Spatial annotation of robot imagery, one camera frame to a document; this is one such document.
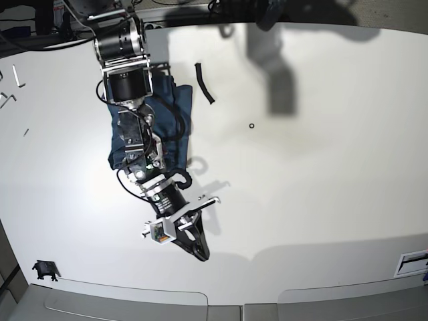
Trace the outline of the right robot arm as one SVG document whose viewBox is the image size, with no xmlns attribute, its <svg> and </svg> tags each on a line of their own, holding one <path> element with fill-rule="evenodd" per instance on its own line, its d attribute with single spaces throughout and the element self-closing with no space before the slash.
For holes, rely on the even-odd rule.
<svg viewBox="0 0 428 321">
<path fill-rule="evenodd" d="M 144 22 L 131 1 L 65 1 L 67 10 L 93 34 L 93 46 L 102 73 L 96 91 L 98 99 L 116 111 L 118 137 L 123 154 L 115 167 L 118 174 L 138 188 L 133 197 L 148 203 L 156 214 L 144 225 L 143 237 L 164 245 L 174 243 L 181 249 L 207 261 L 210 251 L 205 238 L 202 210 L 216 202 L 200 196 L 188 202 L 182 191 L 192 178 L 185 169 L 168 169 L 164 144 L 168 140 L 154 131 L 155 112 L 147 100 L 153 98 L 175 118 L 185 134 L 185 121 L 174 104 L 154 92 L 152 68 L 146 49 Z"/>
</svg>

